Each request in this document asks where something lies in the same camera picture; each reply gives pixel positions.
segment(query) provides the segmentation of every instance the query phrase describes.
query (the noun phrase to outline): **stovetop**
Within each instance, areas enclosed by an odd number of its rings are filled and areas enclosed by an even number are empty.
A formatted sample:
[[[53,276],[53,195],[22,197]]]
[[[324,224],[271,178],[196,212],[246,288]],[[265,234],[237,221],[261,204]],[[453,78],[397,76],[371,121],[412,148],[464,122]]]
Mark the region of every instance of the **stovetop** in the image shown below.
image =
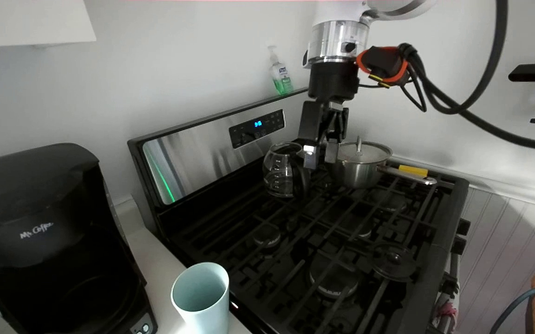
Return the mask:
[[[232,312],[252,332],[419,334],[453,247],[468,182],[384,174],[345,189],[328,169],[300,199],[267,195],[259,161],[157,212],[161,241],[185,263],[230,275]]]

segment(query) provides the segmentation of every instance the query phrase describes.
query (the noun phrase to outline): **coffee maker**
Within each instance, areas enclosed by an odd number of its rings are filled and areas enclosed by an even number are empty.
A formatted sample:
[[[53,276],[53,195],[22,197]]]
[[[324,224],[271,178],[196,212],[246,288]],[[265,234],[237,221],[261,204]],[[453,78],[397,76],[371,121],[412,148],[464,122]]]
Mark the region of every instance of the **coffee maker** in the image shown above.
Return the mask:
[[[155,332],[98,160],[77,145],[0,158],[0,315],[20,334]]]

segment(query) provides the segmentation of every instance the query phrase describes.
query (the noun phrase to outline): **kitchen counter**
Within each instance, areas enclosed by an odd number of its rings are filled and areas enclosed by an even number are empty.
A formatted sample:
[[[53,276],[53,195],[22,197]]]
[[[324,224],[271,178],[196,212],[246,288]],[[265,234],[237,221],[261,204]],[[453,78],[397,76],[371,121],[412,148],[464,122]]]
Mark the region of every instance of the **kitchen counter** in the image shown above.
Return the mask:
[[[157,334],[185,334],[183,321],[170,304],[170,284],[178,273],[183,271],[183,265],[146,230],[131,199],[116,204],[115,213],[122,236],[146,280],[144,289],[157,321]],[[248,330],[230,314],[230,334],[246,332]],[[1,317],[0,334],[14,334]]]

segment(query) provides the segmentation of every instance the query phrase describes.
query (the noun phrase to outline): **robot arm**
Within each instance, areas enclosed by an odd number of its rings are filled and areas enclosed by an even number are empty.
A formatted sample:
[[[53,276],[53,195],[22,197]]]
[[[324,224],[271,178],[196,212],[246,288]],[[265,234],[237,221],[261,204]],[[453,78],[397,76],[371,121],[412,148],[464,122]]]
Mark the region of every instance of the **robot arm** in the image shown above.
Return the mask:
[[[434,0],[356,0],[319,2],[310,33],[304,67],[310,69],[308,96],[302,106],[298,139],[304,167],[317,167],[319,143],[324,161],[336,160],[336,147],[345,137],[347,108],[358,91],[358,61],[365,50],[371,20],[399,20],[423,13]]]

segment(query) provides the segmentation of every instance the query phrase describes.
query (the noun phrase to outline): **white cup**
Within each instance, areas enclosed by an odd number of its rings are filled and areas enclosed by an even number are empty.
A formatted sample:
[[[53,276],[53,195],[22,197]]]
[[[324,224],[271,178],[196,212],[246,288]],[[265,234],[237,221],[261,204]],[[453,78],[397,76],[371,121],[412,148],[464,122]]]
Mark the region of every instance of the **white cup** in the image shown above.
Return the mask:
[[[183,269],[170,288],[170,302],[185,321],[187,332],[228,332],[228,273],[213,262]]]

